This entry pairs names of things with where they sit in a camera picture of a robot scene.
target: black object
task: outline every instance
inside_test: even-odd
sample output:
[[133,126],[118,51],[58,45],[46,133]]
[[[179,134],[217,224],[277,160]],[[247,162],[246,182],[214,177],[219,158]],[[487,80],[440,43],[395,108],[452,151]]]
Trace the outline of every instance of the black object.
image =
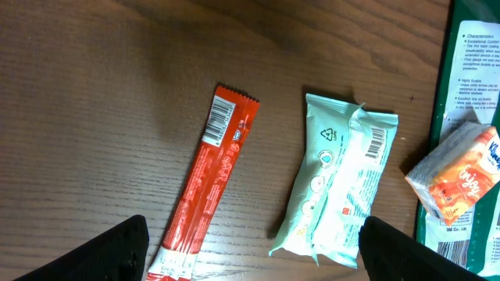
[[16,281],[141,281],[148,245],[146,219],[135,215]]
[[371,281],[485,281],[370,216],[359,232],[359,252]]

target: red wrapper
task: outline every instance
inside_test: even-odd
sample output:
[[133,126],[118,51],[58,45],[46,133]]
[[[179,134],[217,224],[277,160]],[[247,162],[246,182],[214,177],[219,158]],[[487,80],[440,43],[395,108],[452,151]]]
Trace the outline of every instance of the red wrapper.
[[218,86],[186,188],[148,281],[190,280],[213,213],[252,127],[259,103]]

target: green package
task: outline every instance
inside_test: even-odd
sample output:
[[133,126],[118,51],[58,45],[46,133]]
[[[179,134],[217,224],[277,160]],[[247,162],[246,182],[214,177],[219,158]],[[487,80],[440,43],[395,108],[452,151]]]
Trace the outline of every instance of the green package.
[[[457,0],[430,130],[434,149],[465,121],[490,124],[500,91],[500,1]],[[463,268],[500,280],[500,196],[497,184],[451,227],[419,206],[416,239]]]
[[323,98],[307,101],[307,143],[273,251],[317,255],[356,268],[359,229],[370,215],[398,116]]

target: light green plastic package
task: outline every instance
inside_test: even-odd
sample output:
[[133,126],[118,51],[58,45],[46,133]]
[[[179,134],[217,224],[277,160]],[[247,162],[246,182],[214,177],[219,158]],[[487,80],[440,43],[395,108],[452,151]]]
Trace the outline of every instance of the light green plastic package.
[[357,267],[359,229],[370,215],[398,116],[323,98],[307,101],[307,144],[273,251],[284,248]]

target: wooden table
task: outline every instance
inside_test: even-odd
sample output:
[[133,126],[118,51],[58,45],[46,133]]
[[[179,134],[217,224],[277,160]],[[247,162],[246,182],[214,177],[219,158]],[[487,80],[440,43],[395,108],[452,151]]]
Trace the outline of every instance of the wooden table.
[[148,263],[213,88],[261,101],[195,279],[367,280],[268,250],[304,152],[306,91],[399,114],[373,215],[411,235],[449,0],[0,3],[0,279],[142,214]]

